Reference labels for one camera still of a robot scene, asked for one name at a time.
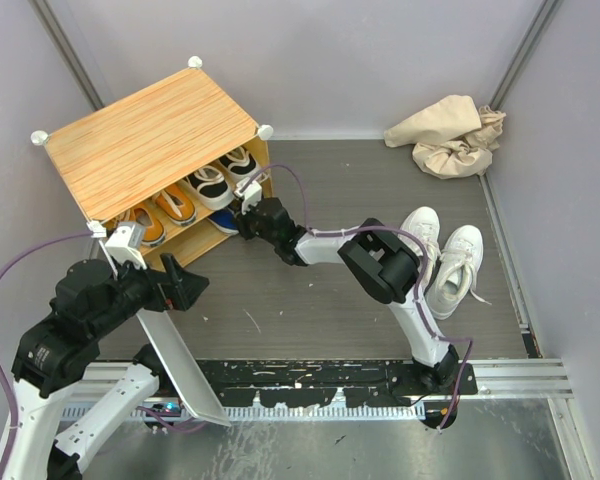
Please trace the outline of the blue sneaker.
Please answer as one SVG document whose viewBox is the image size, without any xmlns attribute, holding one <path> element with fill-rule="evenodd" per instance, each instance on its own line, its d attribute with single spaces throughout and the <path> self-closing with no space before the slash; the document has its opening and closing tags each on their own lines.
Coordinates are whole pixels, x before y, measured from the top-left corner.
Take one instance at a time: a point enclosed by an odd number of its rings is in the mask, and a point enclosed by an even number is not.
<svg viewBox="0 0 600 480">
<path fill-rule="evenodd" d="M 228 209 L 214 211 L 208 221 L 221 233 L 233 236 L 239 233 L 233 214 Z"/>
</svg>

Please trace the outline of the orange sneaker one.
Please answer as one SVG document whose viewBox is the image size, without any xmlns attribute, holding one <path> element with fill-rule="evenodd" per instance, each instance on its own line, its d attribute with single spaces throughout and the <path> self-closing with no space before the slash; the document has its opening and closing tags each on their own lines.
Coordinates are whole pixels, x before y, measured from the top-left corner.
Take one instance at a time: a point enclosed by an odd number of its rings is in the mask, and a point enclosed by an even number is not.
<svg viewBox="0 0 600 480">
<path fill-rule="evenodd" d="M 134 222 L 143 228 L 142 244 L 144 246 L 156 247 L 166 239 L 164 225 L 145 203 L 139 203 L 116 216 L 109 222 L 108 228 L 115 229 L 120 223 L 124 222 Z"/>
<path fill-rule="evenodd" d="M 193 202 L 177 184 L 160 190 L 151 199 L 177 226 L 186 227 L 196 220 L 197 214 Z"/>
</svg>

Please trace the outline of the black white sneaker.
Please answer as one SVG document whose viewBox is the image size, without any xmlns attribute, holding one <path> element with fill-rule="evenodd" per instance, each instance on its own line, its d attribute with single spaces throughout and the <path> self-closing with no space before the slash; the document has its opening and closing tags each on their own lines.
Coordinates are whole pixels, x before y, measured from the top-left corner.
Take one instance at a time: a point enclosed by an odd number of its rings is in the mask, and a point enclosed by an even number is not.
<svg viewBox="0 0 600 480">
<path fill-rule="evenodd" d="M 218 159 L 219 164 L 235 182 L 250 178 L 260 166 L 253 155 L 243 146 L 239 146 Z"/>
<path fill-rule="evenodd" d="M 234 199 L 224 175 L 212 165 L 204 166 L 185 177 L 193 194 L 210 210 L 227 207 Z"/>
</svg>

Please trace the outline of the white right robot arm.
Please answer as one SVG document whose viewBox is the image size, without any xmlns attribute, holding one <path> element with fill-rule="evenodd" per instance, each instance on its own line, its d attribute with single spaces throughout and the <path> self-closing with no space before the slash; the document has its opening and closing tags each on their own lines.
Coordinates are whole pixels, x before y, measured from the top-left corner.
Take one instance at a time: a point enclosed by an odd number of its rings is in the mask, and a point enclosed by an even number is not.
<svg viewBox="0 0 600 480">
<path fill-rule="evenodd" d="M 459 356 L 455 341 L 443 335 L 426 305 L 425 258 L 399 239 L 400 230 L 375 218 L 340 231 L 310 230 L 294 222 L 276 197 L 252 204 L 236 199 L 229 210 L 244 239 L 266 241 L 288 265 L 344 265 L 366 294 L 395 316 L 422 388 L 439 394 L 460 387 L 467 360 Z"/>
</svg>

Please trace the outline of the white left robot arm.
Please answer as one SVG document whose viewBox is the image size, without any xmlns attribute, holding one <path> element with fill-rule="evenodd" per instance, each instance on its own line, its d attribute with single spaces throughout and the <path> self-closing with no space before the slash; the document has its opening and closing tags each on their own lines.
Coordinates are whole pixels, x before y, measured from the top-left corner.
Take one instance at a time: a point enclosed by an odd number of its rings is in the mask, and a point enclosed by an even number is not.
<svg viewBox="0 0 600 480">
<path fill-rule="evenodd" d="M 177 392 L 199 419 L 228 424 L 222 405 L 172 323 L 208 287 L 170 254 L 163 270 L 127 261 L 72 265 L 50 313 L 26 331 L 12 374 L 2 375 L 9 416 L 0 441 L 0 479 L 79 479 L 98 449 L 154 393 Z M 58 432 L 65 405 L 99 356 L 99 343 L 132 317 L 149 339 L 122 378 L 72 427 Z"/>
</svg>

